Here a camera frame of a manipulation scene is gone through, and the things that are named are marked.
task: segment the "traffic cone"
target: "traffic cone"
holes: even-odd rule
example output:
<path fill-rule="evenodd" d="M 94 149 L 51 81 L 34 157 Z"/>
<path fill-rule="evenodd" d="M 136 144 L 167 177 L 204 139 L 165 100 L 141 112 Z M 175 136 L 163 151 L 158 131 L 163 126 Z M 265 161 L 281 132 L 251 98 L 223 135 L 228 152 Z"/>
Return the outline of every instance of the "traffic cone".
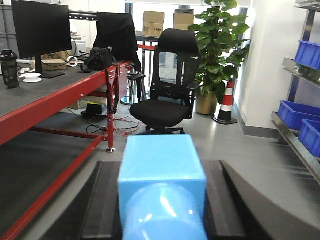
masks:
<path fill-rule="evenodd" d="M 232 117 L 232 108 L 233 108 L 232 100 L 233 100 L 233 82 L 232 80 L 230 80 L 224 92 L 219 115 L 218 117 L 216 117 L 213 114 L 212 119 L 215 120 L 217 123 L 223 124 L 223 125 L 236 124 L 238 120 Z"/>

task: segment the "black bottle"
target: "black bottle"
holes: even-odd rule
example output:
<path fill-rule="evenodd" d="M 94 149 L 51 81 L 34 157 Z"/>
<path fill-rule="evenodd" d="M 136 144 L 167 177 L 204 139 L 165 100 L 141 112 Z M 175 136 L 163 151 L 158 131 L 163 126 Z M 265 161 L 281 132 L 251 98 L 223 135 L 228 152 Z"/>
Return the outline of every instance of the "black bottle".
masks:
<path fill-rule="evenodd" d="M 10 49 L 4 49 L 0 53 L 3 81 L 9 89 L 19 87 L 17 59 L 17 54 Z"/>

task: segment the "plant pot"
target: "plant pot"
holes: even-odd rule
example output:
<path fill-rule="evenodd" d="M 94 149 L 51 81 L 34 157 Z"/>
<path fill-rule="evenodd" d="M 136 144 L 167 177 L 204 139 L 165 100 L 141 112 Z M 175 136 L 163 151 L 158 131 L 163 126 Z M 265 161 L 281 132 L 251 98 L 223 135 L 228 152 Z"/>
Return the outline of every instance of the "plant pot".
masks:
<path fill-rule="evenodd" d="M 212 115 L 216 112 L 217 103 L 218 100 L 215 91 L 210 92 L 206 96 L 199 94 L 195 101 L 195 111 L 198 114 Z"/>

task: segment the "monitor stand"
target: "monitor stand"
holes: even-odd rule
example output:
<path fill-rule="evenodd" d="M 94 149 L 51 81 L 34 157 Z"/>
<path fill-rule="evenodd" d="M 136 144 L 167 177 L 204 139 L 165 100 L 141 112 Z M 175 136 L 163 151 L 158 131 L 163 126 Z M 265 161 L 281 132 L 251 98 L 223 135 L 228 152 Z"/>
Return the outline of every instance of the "monitor stand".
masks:
<path fill-rule="evenodd" d="M 41 74 L 39 78 L 43 79 L 53 79 L 62 75 L 65 75 L 66 73 L 61 71 L 42 71 L 42 61 L 41 61 L 41 55 L 36 55 L 34 57 L 35 60 L 35 72 Z"/>

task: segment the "black monitor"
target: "black monitor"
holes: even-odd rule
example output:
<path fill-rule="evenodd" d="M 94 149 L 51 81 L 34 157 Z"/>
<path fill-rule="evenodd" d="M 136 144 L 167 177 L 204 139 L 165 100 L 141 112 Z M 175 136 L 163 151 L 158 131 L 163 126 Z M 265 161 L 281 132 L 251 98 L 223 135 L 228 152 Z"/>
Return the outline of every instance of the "black monitor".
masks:
<path fill-rule="evenodd" d="M 42 71 L 41 55 L 72 49 L 69 7 L 34 1 L 11 1 L 19 58 L 34 57 L 35 71 L 42 78 L 63 72 Z"/>

